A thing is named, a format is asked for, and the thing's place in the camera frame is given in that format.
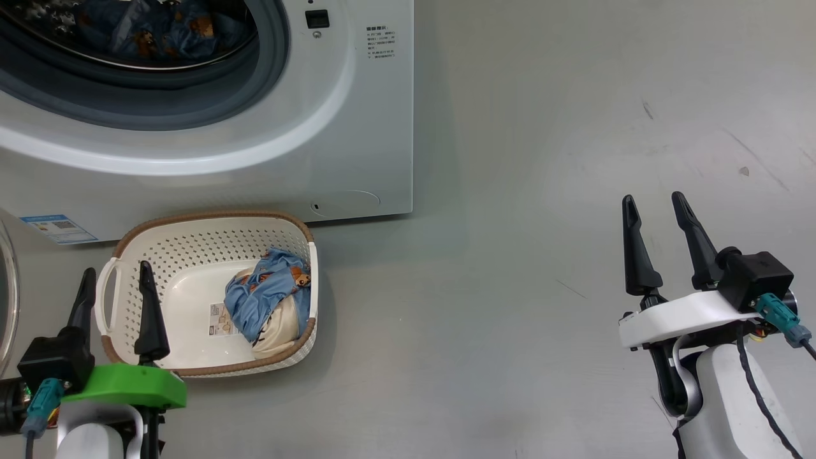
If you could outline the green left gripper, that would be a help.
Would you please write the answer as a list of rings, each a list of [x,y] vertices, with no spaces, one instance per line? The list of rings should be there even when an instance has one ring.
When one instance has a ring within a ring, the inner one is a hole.
[[[90,332],[96,284],[96,270],[86,268],[67,326]],[[171,348],[154,271],[148,261],[140,262],[139,291],[142,295],[141,323],[134,351],[139,356],[140,365],[155,365],[170,354]],[[187,406],[187,386],[178,375],[163,368],[115,363],[97,366],[81,392],[62,398],[62,404],[81,401],[159,410],[183,409]]]

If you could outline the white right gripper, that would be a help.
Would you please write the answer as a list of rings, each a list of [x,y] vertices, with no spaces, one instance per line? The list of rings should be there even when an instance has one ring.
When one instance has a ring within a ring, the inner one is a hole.
[[[716,248],[681,191],[671,194],[671,203],[690,253],[694,269],[692,285],[699,292],[622,317],[618,334],[626,349],[682,336],[689,337],[683,349],[725,345],[736,340],[735,323],[761,318],[757,312],[738,311],[715,290],[723,274],[716,264]],[[650,261],[641,235],[640,212],[630,194],[622,200],[622,226],[626,293],[632,296],[657,293],[664,281]]]

